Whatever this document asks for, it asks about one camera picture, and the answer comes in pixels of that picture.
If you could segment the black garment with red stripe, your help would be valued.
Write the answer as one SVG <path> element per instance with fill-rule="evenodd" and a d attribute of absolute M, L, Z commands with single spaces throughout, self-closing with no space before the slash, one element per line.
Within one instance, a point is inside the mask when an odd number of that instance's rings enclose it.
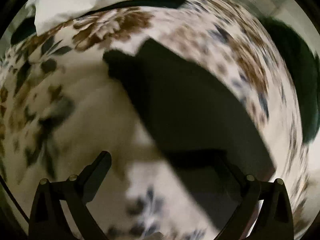
<path fill-rule="evenodd" d="M 243 104 L 213 74 L 153 39 L 103 55 L 142 123 L 212 223 L 222 229 L 244 175 L 268 181 L 270 154 Z"/>

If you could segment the floral patterned bed cover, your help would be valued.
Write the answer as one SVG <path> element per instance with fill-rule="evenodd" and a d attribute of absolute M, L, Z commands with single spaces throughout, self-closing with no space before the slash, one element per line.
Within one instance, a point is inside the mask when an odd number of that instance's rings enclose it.
<path fill-rule="evenodd" d="M 97 12 L 11 46 L 1 62 L 1 175 L 29 214 L 42 178 L 66 179 L 98 154 L 110 175 L 89 205 L 112 239 L 209 239 L 227 220 L 215 199 L 201 207 L 142 124 L 103 61 L 148 38 L 191 60 L 242 103 L 289 192 L 294 236 L 304 215 L 308 150 L 291 76 L 263 25 L 230 0 L 187 0 L 181 9 Z"/>

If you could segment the dark green velvet pillow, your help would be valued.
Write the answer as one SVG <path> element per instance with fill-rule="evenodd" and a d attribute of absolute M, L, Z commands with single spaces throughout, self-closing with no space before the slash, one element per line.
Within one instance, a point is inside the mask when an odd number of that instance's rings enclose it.
<path fill-rule="evenodd" d="M 319 132 L 319 55 L 314 54 L 303 38 L 284 22 L 272 17 L 259 19 L 291 75 L 299 103 L 303 142 Z"/>

